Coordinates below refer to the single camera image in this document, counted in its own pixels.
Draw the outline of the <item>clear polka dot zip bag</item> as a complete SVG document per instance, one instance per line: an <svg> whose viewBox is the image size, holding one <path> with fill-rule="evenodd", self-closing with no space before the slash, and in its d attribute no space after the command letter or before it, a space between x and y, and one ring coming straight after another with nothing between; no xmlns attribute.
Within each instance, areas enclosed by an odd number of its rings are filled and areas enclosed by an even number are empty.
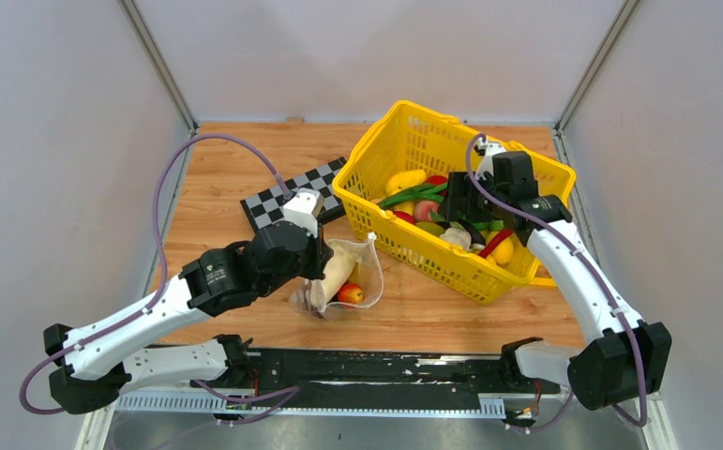
<svg viewBox="0 0 723 450"><path fill-rule="evenodd" d="M373 307L384 292L384 274L376 252L377 235L360 242L330 239L333 251L324 278L305 280L289 297L298 312L321 320L339 320Z"/></svg>

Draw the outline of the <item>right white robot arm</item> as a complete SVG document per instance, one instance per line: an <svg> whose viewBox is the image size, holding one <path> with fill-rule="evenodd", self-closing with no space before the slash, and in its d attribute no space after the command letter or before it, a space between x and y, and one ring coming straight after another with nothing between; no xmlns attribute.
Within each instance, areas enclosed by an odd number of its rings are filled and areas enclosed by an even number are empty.
<svg viewBox="0 0 723 450"><path fill-rule="evenodd" d="M617 292L582 243L565 202L543 194L524 151L486 156L481 173L448 176L443 216L501 220L546 267L571 306L585 346L574 349L542 338L503 347L499 378L511 391L541 379L568 387L591 411L645 403L663 382L672 337L662 322L646 322Z"/></svg>

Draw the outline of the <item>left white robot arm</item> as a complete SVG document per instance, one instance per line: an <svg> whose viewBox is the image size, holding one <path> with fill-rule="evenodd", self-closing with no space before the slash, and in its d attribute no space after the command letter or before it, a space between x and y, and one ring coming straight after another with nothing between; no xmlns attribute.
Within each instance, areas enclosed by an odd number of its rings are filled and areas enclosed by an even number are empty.
<svg viewBox="0 0 723 450"><path fill-rule="evenodd" d="M249 344L217 335L190 346L156 346L184 326L250 306L294 278L324 278L333 254L323 228L281 220L249 241L207 250L159 290L81 328L44 332L52 398L67 413L90 413L153 384L190 380L238 387L251 376Z"/></svg>

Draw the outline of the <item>small yellow fruit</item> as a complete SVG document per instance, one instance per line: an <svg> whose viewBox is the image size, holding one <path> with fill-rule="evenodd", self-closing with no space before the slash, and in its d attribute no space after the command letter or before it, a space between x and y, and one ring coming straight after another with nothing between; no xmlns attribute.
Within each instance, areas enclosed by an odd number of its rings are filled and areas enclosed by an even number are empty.
<svg viewBox="0 0 723 450"><path fill-rule="evenodd" d="M347 278L347 283L359 285L361 282L361 264L357 262L351 274Z"/></svg>

